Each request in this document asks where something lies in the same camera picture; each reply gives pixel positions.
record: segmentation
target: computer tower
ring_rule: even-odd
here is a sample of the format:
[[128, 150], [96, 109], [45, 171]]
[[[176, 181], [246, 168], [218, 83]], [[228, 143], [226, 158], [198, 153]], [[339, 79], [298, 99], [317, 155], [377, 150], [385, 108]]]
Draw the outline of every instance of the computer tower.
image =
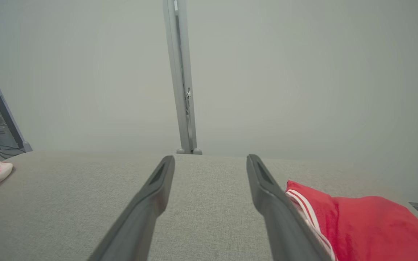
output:
[[23, 148], [22, 139], [20, 138], [15, 125], [10, 118], [9, 113], [0, 96], [0, 146], [2, 149]]

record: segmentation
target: white wall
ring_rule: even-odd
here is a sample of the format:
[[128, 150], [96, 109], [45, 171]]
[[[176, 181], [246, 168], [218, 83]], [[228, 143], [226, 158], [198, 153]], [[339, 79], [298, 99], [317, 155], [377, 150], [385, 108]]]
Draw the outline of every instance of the white wall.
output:
[[0, 89], [34, 150], [180, 147], [161, 1], [0, 0]]
[[204, 154], [350, 162], [418, 202], [418, 1], [187, 2]]

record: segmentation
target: white stripe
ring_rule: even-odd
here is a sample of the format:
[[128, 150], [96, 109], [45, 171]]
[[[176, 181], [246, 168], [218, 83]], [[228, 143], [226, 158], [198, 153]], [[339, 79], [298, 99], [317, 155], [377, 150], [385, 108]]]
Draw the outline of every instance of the white stripe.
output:
[[307, 208], [307, 210], [309, 210], [309, 213], [311, 215], [312, 224], [316, 228], [318, 228], [318, 230], [320, 231], [319, 221], [317, 220], [317, 216], [315, 215], [314, 209], [312, 208], [312, 206], [309, 203], [309, 201], [303, 195], [301, 195], [301, 193], [299, 193], [299, 192], [297, 192], [295, 190], [288, 190], [288, 192], [295, 194], [296, 196], [300, 197], [300, 199], [302, 199], [304, 201], [304, 204], [306, 205], [306, 208]]
[[306, 207], [304, 206], [304, 204], [301, 202], [301, 200], [299, 200], [299, 198], [298, 198], [295, 194], [290, 193], [289, 191], [287, 191], [287, 195], [289, 195], [290, 197], [292, 197], [292, 198], [294, 198], [294, 199], [296, 200], [296, 202], [300, 205], [300, 207], [301, 207], [301, 209], [302, 209], [302, 212], [304, 212], [304, 215], [305, 215], [305, 217], [307, 218], [307, 221], [309, 221], [309, 222], [312, 224], [311, 217], [310, 217], [310, 215], [307, 213], [307, 209], [306, 209]]
[[[314, 231], [315, 234], [317, 234], [320, 237], [320, 239], [322, 239], [322, 242], [324, 242], [326, 244], [325, 250], [328, 252], [328, 254], [332, 258], [332, 260], [338, 261], [338, 258], [335, 257], [335, 252], [333, 251], [332, 244], [330, 244], [330, 241], [328, 241], [328, 239], [320, 231], [319, 221], [317, 220], [317, 216], [315, 215], [314, 209], [312, 208], [312, 205], [309, 203], [309, 201], [301, 193], [299, 193], [299, 192], [297, 192], [295, 190], [287, 190], [285, 192], [285, 194], [287, 194], [290, 197], [294, 198], [296, 200], [296, 202], [300, 205], [300, 207], [302, 208], [302, 211], [304, 212], [304, 214], [305, 214], [305, 216], [307, 218], [307, 221], [309, 221], [310, 224], [312, 225], [311, 226], [311, 228], [313, 228], [312, 231]], [[304, 201], [304, 203], [306, 204], [306, 206], [308, 206], [308, 210], [309, 211], [307, 211], [306, 207], [301, 202], [301, 200], [299, 200], [298, 197], [300, 197]], [[313, 220], [315, 219], [315, 223], [317, 225], [315, 225], [311, 221], [311, 218]]]

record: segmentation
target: gray fabric cushion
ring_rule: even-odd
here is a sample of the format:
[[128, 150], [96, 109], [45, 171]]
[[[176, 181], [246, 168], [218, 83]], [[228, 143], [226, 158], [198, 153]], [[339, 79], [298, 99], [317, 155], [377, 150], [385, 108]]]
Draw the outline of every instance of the gray fabric cushion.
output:
[[[164, 155], [30, 152], [11, 158], [0, 184], [0, 260], [85, 260]], [[174, 155], [167, 210], [149, 260], [271, 260], [262, 216], [252, 203], [246, 159]], [[336, 196], [380, 195], [408, 207], [390, 188], [343, 165], [263, 159], [288, 179]]]

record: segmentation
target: gray metal post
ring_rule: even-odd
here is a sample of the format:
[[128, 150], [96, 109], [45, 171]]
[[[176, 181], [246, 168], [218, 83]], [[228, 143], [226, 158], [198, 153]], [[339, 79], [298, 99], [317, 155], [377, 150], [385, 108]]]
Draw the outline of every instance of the gray metal post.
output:
[[193, 144], [193, 154], [202, 155], [202, 151], [198, 148], [196, 143], [196, 121], [194, 120], [194, 89], [191, 81], [191, 62], [189, 58], [189, 38], [188, 38], [188, 17], [186, 12], [186, 0], [176, 0], [179, 7], [179, 29], [180, 29], [180, 51], [182, 58], [182, 66], [184, 71], [184, 87], [185, 91], [189, 92], [189, 128], [191, 129], [191, 140]]
[[169, 60], [171, 63], [172, 81], [174, 86], [175, 106], [179, 122], [181, 149], [177, 153], [190, 154], [188, 123], [186, 119], [185, 91], [181, 76], [180, 48], [175, 18], [174, 0], [163, 0], [164, 23], [167, 32], [167, 45], [169, 47]]

